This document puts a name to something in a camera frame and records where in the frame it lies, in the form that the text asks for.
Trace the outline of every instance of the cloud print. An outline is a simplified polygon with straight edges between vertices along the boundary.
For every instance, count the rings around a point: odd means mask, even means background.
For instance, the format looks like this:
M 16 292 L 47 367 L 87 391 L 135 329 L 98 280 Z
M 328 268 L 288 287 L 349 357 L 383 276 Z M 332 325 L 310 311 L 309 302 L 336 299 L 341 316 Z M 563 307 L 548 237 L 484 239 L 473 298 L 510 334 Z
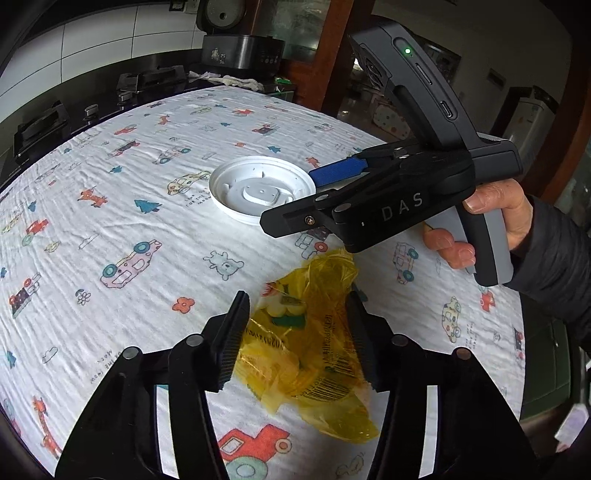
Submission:
M 57 347 L 52 346 L 47 352 L 43 354 L 41 357 L 41 361 L 46 364 L 49 360 L 53 358 L 53 356 L 57 353 Z

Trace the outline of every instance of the barcode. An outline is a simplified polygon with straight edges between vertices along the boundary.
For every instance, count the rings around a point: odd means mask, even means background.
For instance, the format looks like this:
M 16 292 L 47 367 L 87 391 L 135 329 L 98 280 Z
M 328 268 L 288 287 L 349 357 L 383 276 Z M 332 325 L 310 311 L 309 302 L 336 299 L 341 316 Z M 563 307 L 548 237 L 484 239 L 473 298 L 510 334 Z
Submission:
M 349 388 L 344 385 L 324 377 L 317 380 L 308 390 L 305 390 L 301 396 L 310 400 L 318 401 L 336 401 L 349 394 Z
M 355 372 L 353 370 L 353 367 L 351 366 L 351 363 L 349 362 L 349 359 L 342 355 L 337 355 L 336 365 L 326 367 L 326 370 L 347 375 L 348 377 L 355 377 Z

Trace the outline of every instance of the white plastic lid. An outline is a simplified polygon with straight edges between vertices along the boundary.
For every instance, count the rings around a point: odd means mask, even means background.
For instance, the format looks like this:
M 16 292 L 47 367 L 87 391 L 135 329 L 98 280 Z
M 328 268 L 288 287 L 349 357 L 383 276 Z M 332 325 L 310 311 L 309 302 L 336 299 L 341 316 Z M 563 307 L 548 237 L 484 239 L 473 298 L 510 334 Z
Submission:
M 300 167 L 272 157 L 241 157 L 216 168 L 209 177 L 213 202 L 227 215 L 258 225 L 270 208 L 316 193 Z

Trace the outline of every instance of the round table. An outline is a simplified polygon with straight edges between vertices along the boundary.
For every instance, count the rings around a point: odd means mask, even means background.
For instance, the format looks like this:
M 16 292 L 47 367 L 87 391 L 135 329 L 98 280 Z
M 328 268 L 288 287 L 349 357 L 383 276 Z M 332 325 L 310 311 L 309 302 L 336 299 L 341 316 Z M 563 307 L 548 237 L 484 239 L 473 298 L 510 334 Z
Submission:
M 0 400 L 33 455 L 55 471 L 78 416 L 125 347 L 171 348 L 226 312 L 238 290 L 254 302 L 265 282 L 342 245 L 315 230 L 273 239 L 225 216 L 207 189 L 214 168 L 267 155 L 309 171 L 377 143 L 328 116 L 224 86 L 123 113 L 16 179 L 0 204 L 7 359 Z M 451 270 L 424 247 L 420 228 L 355 261 L 369 312 L 423 348 L 470 348 L 519 416 L 525 346 L 517 293 L 481 289 L 472 276 Z M 159 391 L 163 468 L 174 475 L 167 392 Z M 336 440 L 288 406 L 270 415 L 236 378 L 208 399 L 221 448 L 247 443 L 260 451 L 252 465 L 230 460 L 230 473 L 250 469 L 232 478 L 367 475 L 377 439 Z M 378 428 L 386 400 L 371 396 Z M 435 405 L 430 395 L 424 473 L 433 467 Z

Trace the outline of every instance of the yellow plastic bag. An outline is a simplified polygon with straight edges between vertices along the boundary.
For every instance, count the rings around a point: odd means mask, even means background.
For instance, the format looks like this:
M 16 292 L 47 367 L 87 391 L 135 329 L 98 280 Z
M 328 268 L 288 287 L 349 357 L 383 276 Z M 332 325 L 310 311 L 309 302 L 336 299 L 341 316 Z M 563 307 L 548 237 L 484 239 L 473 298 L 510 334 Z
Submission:
M 345 297 L 357 269 L 344 249 L 268 283 L 251 316 L 235 373 L 265 408 L 282 403 L 321 432 L 362 443 L 378 435 L 369 384 L 349 333 Z

